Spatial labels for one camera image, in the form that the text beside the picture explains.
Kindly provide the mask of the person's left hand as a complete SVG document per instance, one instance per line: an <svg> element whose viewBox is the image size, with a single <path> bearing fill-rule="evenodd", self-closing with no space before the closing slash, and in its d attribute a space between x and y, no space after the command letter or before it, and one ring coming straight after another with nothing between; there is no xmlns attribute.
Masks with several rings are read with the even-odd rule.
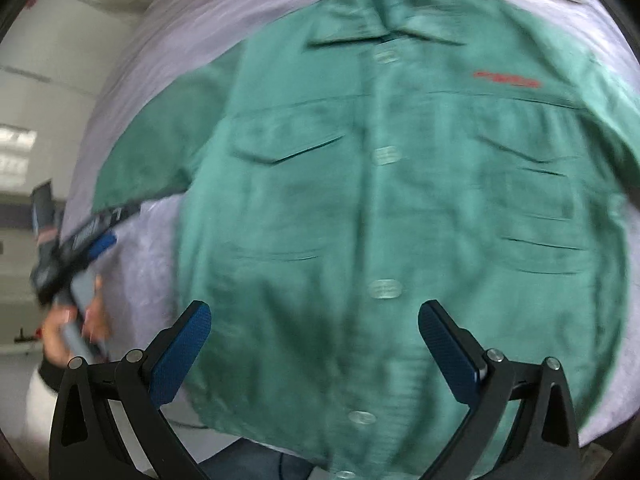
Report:
<svg viewBox="0 0 640 480"><path fill-rule="evenodd" d="M43 355L51 364L66 367L73 358L85 358L90 364L108 360L111 327L102 288L102 278L97 276L93 297L85 307L78 308L66 294L54 298L41 324Z"/></svg>

